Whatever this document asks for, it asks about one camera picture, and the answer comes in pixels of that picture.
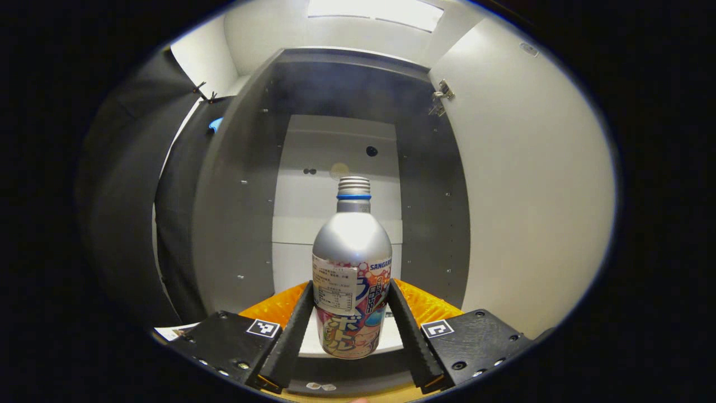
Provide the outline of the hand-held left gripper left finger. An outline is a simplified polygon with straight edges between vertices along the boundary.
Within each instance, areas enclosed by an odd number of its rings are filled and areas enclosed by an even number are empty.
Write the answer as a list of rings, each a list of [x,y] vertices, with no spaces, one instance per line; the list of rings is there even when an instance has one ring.
[[[293,377],[313,309],[313,283],[307,281],[286,326],[217,311],[166,347],[237,387],[282,393]]]

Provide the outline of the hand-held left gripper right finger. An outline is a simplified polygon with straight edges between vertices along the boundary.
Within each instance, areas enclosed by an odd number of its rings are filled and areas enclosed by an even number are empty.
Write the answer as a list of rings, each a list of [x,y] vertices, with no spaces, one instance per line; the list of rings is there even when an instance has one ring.
[[[486,309],[419,324],[394,279],[387,303],[412,380],[425,395],[485,378],[535,343]]]

